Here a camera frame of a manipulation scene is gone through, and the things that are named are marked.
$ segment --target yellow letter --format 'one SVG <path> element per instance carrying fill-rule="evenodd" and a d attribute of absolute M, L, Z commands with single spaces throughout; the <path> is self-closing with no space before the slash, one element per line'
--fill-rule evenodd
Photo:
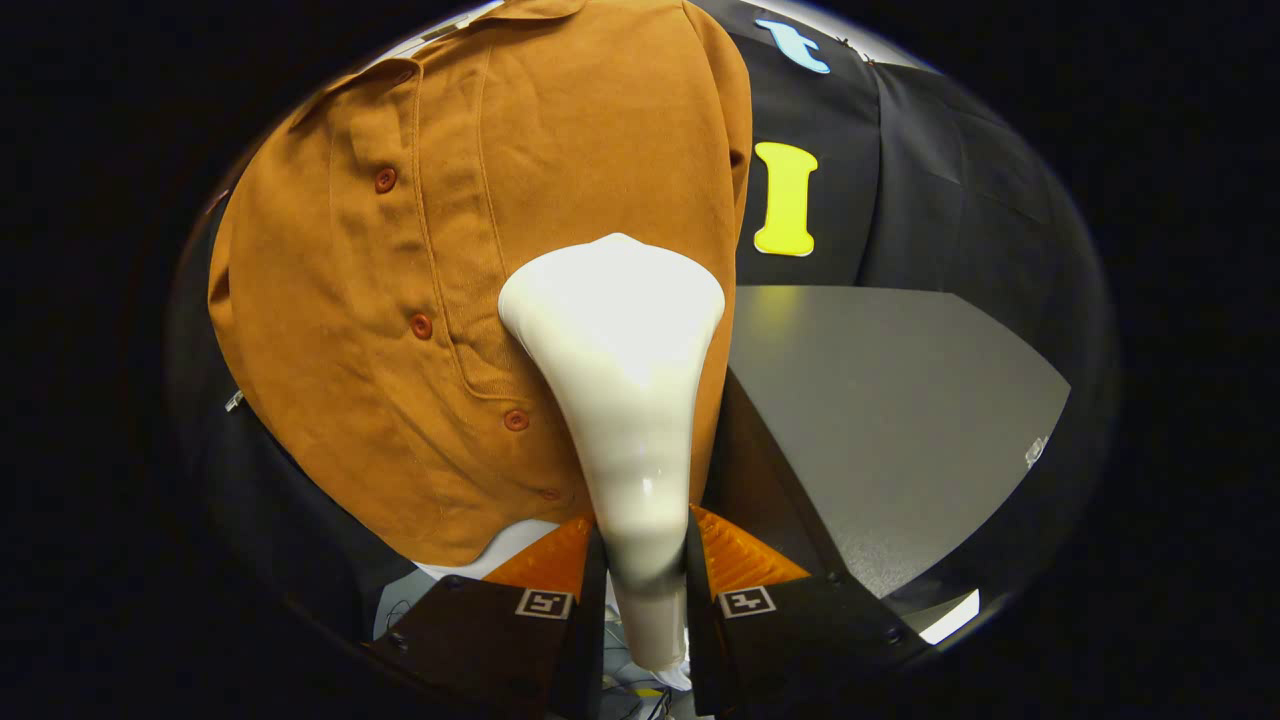
<path fill-rule="evenodd" d="M 769 195 L 764 204 L 764 227 L 755 232 L 755 249 L 769 255 L 804 258 L 813 252 L 809 218 L 809 173 L 818 159 L 781 142 L 760 142 L 755 154 L 769 169 Z"/>

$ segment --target shirt sleeve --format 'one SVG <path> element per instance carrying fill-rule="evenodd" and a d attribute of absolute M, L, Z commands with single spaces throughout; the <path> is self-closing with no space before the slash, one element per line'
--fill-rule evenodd
<path fill-rule="evenodd" d="M 719 92 L 728 132 L 728 160 L 733 176 L 733 206 L 737 211 L 736 229 L 742 231 L 742 213 L 746 209 L 746 176 L 751 164 L 751 82 L 746 63 L 724 28 L 705 10 L 685 0 L 685 15 L 698 33 L 707 51 L 712 76 Z"/>

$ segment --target gray table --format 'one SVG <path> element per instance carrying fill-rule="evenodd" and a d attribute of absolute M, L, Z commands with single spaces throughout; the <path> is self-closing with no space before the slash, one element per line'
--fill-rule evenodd
<path fill-rule="evenodd" d="M 735 307 L 730 368 L 877 597 L 996 511 L 1070 392 L 955 295 L 754 286 Z"/>

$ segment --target orange shirt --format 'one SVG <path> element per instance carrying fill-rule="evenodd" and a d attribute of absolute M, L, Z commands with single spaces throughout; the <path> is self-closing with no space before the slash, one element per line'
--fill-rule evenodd
<path fill-rule="evenodd" d="M 338 505 L 410 560 L 465 565 L 515 521 L 590 510 L 498 292 L 539 255 L 622 232 L 724 290 L 694 420 L 696 502 L 750 146 L 746 65 L 698 6 L 509 1 L 338 79 L 269 135 L 214 249 L 223 355 Z"/>

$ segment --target white plastic part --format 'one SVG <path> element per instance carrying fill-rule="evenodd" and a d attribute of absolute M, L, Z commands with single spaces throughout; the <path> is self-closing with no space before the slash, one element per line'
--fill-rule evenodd
<path fill-rule="evenodd" d="M 498 314 L 568 424 L 632 661 L 678 667 L 694 406 L 723 290 L 694 260 L 613 233 L 516 270 Z"/>

